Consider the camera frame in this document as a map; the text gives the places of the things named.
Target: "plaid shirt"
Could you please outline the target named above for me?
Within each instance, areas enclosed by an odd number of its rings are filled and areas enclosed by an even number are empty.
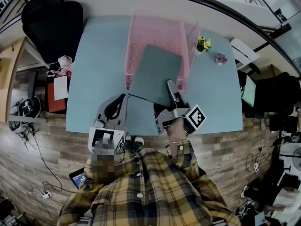
[[[58,225],[78,222],[89,209],[94,225],[210,226],[215,218],[240,225],[216,185],[203,176],[190,141],[177,146],[175,160],[143,146],[126,150],[111,182],[99,179],[89,159],[87,179],[63,206]]]

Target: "white chair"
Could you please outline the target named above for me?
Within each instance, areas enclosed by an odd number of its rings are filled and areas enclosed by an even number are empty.
[[[230,45],[235,59],[240,62],[236,65],[237,70],[240,70],[241,68],[245,67],[246,65],[260,57],[260,54],[256,54],[251,48],[249,48],[238,38],[232,39]]]

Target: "wooden floor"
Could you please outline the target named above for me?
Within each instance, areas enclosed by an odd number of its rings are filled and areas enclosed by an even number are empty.
[[[27,98],[29,72],[21,72],[16,76],[12,94],[12,104],[20,98]],[[39,77],[45,79],[45,70],[39,70]],[[44,98],[43,88],[37,88],[36,95]],[[89,157],[88,137],[83,133],[65,131],[65,116],[43,113],[48,118],[46,125],[35,124],[38,143],[46,164],[59,177],[63,188],[76,191],[68,174],[84,167]],[[261,169],[258,173],[246,170],[246,157],[253,154],[255,160],[258,148],[269,146],[277,138],[277,133],[261,131],[260,120],[244,119],[243,131],[190,136],[189,139],[198,158],[199,166],[207,172],[220,189],[228,206],[235,210],[243,200],[240,193],[245,184],[265,173],[269,162],[261,157]],[[144,137],[145,145],[154,147],[165,153],[168,144],[166,137]],[[47,205],[38,194],[31,194],[32,187],[41,189],[41,182],[46,180],[58,185],[43,164],[38,149],[28,144],[28,150],[21,139],[10,131],[7,124],[0,124],[0,191],[9,197],[20,212],[26,212],[43,225],[54,225],[58,217],[59,207]],[[270,159],[271,147],[264,148],[266,158]],[[253,162],[249,156],[248,168],[252,170]],[[57,192],[49,187],[53,199],[50,203],[63,205],[71,193]]]

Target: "wooden table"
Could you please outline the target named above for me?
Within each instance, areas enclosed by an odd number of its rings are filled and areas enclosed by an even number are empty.
[[[4,49],[2,49],[2,51],[0,51],[0,54],[2,55],[2,59],[0,60],[0,122],[25,121],[46,123],[47,119],[44,118],[31,118],[9,114],[11,92],[15,81],[17,67],[24,49],[44,66],[49,68],[49,65],[43,61],[40,54],[33,46],[31,46],[30,43],[26,41],[25,37],[7,45]]]
[[[90,18],[81,36],[69,87],[66,130],[89,132],[97,110],[108,98],[126,93],[125,57],[130,16]],[[230,42],[201,28],[211,39],[208,53],[195,56],[185,101],[198,104],[207,120],[195,134],[242,130],[241,95]],[[228,58],[215,63],[217,53]],[[127,102],[126,130],[130,135],[157,135],[153,103],[136,97]]]

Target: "blue table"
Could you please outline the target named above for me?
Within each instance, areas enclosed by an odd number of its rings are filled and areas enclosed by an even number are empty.
[[[90,18],[76,54],[68,95],[66,130],[89,132],[99,105],[113,95],[126,92],[125,57],[131,17]],[[196,134],[242,130],[242,108],[238,74],[230,43],[222,36],[201,29],[210,38],[208,53],[195,56],[188,92],[191,106],[198,104],[207,120]],[[217,52],[229,59],[215,63]],[[126,129],[131,135],[157,135],[153,103],[130,97]]]

